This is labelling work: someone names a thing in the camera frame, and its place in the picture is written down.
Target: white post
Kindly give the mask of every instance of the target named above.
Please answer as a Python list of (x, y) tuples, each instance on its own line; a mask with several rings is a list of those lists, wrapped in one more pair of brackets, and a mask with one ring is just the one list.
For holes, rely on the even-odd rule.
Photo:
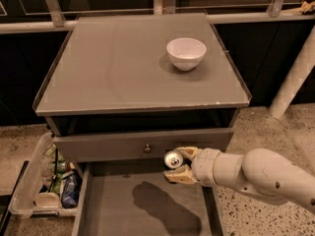
[(307, 37), (273, 103), (270, 114), (280, 119), (315, 66), (315, 27)]

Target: bowl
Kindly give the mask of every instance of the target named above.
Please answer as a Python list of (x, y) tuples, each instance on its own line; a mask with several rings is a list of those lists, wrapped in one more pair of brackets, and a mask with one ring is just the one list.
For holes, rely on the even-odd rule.
[(175, 67), (182, 71), (189, 71), (204, 59), (207, 47), (197, 39), (182, 37), (172, 40), (166, 46), (166, 51)]

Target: drawer handle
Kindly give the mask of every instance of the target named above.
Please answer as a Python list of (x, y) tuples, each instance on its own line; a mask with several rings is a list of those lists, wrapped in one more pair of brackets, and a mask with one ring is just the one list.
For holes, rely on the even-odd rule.
[(145, 153), (151, 153), (151, 152), (152, 152), (152, 149), (151, 149), (150, 145), (146, 144)]

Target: terrazzo floor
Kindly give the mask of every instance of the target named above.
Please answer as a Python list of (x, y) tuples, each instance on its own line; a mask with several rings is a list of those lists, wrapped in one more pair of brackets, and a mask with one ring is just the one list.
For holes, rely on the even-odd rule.
[[(265, 107), (242, 109), (226, 152), (242, 154), (253, 148), (274, 150), (315, 174), (315, 104), (292, 105), (282, 120)], [(32, 156), (45, 125), (0, 128), (0, 195), (11, 194), (25, 160)], [(314, 235), (315, 215), (287, 203), (269, 206), (218, 188), (224, 235)], [(12, 215), (5, 235), (71, 235), (73, 218), (25, 219)]]

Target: concrete floor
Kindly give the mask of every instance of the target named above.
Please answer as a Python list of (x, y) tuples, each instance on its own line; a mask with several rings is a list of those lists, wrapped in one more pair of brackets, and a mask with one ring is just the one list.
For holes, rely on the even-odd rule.
[[(265, 107), (241, 110), (227, 152), (274, 150), (315, 173), (315, 104), (292, 105), (281, 121)], [(0, 128), (0, 195), (10, 194), (23, 162), (31, 158), (44, 125)], [(225, 235), (315, 235), (315, 215), (288, 203), (269, 206), (218, 188)], [(71, 235), (73, 218), (24, 219), (13, 215), (6, 235)]]

